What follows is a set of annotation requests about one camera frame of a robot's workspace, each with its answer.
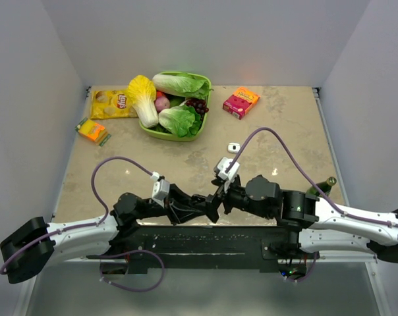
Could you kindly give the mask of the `white earbud charging case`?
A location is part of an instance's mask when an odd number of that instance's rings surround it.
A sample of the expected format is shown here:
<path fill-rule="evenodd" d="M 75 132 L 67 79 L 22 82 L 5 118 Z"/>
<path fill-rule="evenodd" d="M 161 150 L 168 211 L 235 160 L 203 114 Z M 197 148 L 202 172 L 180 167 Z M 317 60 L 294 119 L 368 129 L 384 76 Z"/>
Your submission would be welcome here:
<path fill-rule="evenodd" d="M 238 143 L 229 143 L 227 151 L 232 154 L 237 154 L 241 150 L 241 145 Z"/>

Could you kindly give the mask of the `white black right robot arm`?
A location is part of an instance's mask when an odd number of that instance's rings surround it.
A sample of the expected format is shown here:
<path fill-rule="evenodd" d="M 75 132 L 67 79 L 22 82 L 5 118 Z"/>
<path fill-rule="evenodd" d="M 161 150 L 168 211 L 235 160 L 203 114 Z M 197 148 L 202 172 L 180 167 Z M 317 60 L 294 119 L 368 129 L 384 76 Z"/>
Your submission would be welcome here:
<path fill-rule="evenodd" d="M 343 205 L 330 204 L 326 198 L 294 190 L 261 175 L 241 186 L 213 180 L 218 189 L 205 200 L 206 215 L 218 220 L 220 206 L 225 213 L 236 208 L 264 219 L 274 219 L 285 229 L 282 242 L 274 242 L 272 252 L 291 259 L 304 253 L 324 250 L 371 253 L 379 260 L 398 263 L 398 209 L 391 213 L 371 213 Z"/>

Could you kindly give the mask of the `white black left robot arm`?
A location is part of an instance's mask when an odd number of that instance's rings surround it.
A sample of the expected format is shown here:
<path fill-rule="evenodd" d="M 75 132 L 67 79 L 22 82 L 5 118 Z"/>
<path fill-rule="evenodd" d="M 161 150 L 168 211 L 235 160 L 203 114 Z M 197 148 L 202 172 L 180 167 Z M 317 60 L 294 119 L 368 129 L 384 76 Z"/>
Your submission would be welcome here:
<path fill-rule="evenodd" d="M 38 275 L 44 267 L 86 256 L 120 257 L 122 238 L 136 231 L 140 219 L 168 217 L 172 224 L 182 224 L 206 215 L 206 197 L 190 196 L 176 185 L 154 185 L 152 196 L 142 199 L 132 193 L 122 194 L 112 210 L 92 219 L 71 223 L 47 223 L 34 217 L 0 243 L 3 265 L 0 273 L 11 284 Z"/>

